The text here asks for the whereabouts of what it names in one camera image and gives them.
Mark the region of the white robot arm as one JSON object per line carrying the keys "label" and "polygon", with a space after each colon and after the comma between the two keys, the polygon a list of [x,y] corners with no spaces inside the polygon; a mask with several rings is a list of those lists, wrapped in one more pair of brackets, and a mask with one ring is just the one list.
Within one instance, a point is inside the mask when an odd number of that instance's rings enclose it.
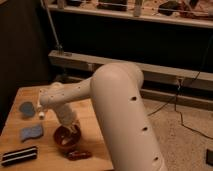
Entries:
{"label": "white robot arm", "polygon": [[168,171],[140,95],[143,82],[136,64],[109,63],[79,83],[52,84],[39,101],[69,128],[68,104],[90,98],[115,171]]}

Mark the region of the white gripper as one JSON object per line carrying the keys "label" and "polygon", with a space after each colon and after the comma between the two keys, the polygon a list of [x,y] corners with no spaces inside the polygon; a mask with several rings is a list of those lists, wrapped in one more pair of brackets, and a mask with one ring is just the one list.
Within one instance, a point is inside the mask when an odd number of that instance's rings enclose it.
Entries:
{"label": "white gripper", "polygon": [[59,123],[69,129],[75,130],[78,124],[77,113],[73,111],[69,104],[58,105],[53,108]]}

